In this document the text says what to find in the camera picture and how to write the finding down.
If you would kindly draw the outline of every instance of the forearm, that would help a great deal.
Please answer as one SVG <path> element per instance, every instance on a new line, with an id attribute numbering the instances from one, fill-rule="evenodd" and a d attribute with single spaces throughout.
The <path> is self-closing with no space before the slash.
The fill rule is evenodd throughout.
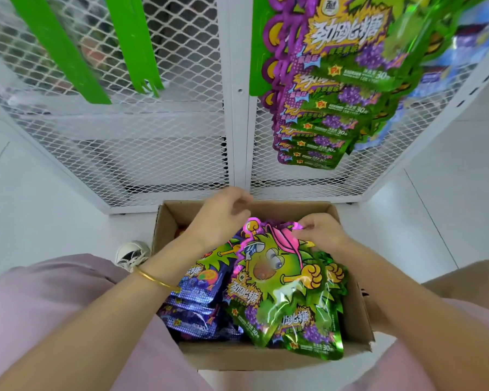
<path id="1" fill-rule="evenodd" d="M 351 239 L 331 250 L 348 264 L 439 390 L 489 390 L 489 328 Z"/>
<path id="2" fill-rule="evenodd" d="M 205 252 L 180 237 L 143 266 L 177 285 Z M 0 391 L 94 390 L 112 387 L 169 289 L 133 273 L 64 322 L 0 377 Z"/>

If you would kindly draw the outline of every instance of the metal mesh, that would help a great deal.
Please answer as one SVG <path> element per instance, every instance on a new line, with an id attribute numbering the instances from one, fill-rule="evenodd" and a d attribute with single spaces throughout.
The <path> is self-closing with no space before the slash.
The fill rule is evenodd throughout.
<path id="1" fill-rule="evenodd" d="M 475 66 L 461 69 L 447 90 L 410 104 L 381 145 L 345 155 L 331 171 L 280 164 L 272 148 L 272 115 L 258 102 L 251 193 L 262 199 L 362 195 L 440 114 Z"/>
<path id="2" fill-rule="evenodd" d="M 86 58 L 110 106 L 78 95 L 6 1 L 0 58 L 18 78 L 0 82 L 0 105 L 107 204 L 154 205 L 228 185 L 215 0 L 143 0 L 160 98 L 132 87 L 104 0 L 52 0 L 82 51 L 84 42 L 98 51 L 96 67 Z"/>

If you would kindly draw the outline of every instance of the cardboard box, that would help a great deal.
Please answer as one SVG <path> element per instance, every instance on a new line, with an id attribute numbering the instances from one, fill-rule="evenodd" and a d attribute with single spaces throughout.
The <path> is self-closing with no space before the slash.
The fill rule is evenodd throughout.
<path id="1" fill-rule="evenodd" d="M 189 225 L 202 201 L 165 201 L 159 207 L 152 253 L 157 253 L 172 241 L 177 228 Z M 337 210 L 328 202 L 255 201 L 249 207 L 253 217 L 298 221 L 312 213 L 328 213 L 339 219 Z M 362 299 L 362 294 L 350 274 L 348 295 L 343 299 L 344 327 L 341 334 L 344 356 L 371 351 L 373 332 Z M 283 370 L 322 364 L 324 361 L 285 349 L 257 348 L 246 342 L 181 342 L 180 349 L 197 369 L 208 370 Z"/>

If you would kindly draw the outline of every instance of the person's left hand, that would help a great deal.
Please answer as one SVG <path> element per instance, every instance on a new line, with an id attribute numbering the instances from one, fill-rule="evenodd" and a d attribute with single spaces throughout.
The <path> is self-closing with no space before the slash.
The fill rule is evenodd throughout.
<path id="1" fill-rule="evenodd" d="M 251 194 L 237 187 L 228 187 L 205 200 L 203 207 L 183 233 L 195 239 L 207 250 L 226 243 L 250 218 L 246 206 L 253 200 Z"/>

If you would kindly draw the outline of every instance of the leg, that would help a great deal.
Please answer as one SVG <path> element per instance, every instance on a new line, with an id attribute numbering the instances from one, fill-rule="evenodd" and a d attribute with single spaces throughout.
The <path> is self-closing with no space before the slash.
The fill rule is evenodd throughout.
<path id="1" fill-rule="evenodd" d="M 475 262 L 422 285 L 441 298 L 463 300 L 489 309 L 489 260 Z M 373 330 L 395 336 L 378 305 L 369 296 L 364 301 Z"/>

